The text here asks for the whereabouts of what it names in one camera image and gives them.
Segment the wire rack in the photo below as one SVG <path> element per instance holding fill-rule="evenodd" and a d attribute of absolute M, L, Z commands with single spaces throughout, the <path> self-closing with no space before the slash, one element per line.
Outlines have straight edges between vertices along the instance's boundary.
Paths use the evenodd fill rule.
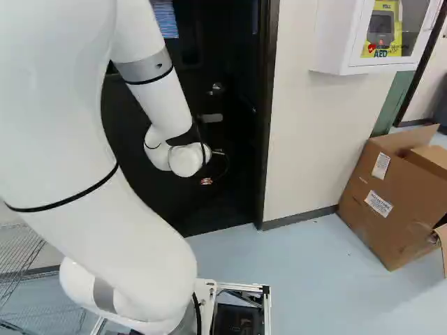
<path fill-rule="evenodd" d="M 0 311 L 0 329 L 14 329 L 24 335 L 91 334 L 97 315 L 64 294 L 58 274 L 25 276 Z"/>
<path fill-rule="evenodd" d="M 0 226 L 0 309 L 22 280 L 45 242 L 23 222 Z"/>

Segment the gray baseboard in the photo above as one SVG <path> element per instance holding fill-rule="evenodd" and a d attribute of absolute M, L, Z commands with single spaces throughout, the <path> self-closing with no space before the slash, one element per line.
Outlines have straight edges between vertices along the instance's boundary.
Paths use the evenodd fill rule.
<path fill-rule="evenodd" d="M 324 207 L 320 209 L 315 209 L 313 211 L 306 211 L 305 213 L 299 213 L 291 216 L 286 216 L 285 218 L 276 218 L 274 220 L 265 221 L 262 223 L 261 230 L 270 230 L 274 228 L 283 227 L 285 225 L 290 225 L 292 223 L 297 223 L 300 221 L 307 221 L 313 218 L 319 218 L 321 216 L 326 216 L 335 213 L 338 210 L 338 205 Z"/>
<path fill-rule="evenodd" d="M 423 124 L 433 124 L 433 122 L 431 119 L 401 121 L 397 127 L 401 128 L 401 127 L 411 127 L 411 126 L 422 126 Z"/>

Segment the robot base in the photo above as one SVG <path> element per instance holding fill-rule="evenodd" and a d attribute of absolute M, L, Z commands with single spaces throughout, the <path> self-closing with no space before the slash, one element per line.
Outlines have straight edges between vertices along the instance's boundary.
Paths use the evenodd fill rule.
<path fill-rule="evenodd" d="M 202 318 L 201 335 L 272 335 L 270 286 L 198 279 L 196 296 Z M 106 331 L 106 323 L 107 320 L 98 322 L 91 335 L 138 335 L 133 331 Z M 192 334 L 197 334 L 195 319 L 190 329 L 175 335 Z"/>

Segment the yellow aed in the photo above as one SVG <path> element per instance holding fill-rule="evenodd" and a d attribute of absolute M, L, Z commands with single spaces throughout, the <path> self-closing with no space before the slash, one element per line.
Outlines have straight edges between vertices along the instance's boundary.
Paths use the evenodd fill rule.
<path fill-rule="evenodd" d="M 399 0 L 376 0 L 362 58 L 402 56 L 402 21 Z"/>

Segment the cardboard box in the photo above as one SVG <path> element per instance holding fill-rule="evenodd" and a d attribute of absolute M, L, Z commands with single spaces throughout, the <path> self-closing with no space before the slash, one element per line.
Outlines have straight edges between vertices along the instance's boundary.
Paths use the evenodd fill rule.
<path fill-rule="evenodd" d="M 438 126 L 369 139 L 340 199 L 341 218 L 389 270 L 438 248 L 435 228 L 441 242 L 447 238 L 439 225 L 447 156 L 427 147 Z"/>

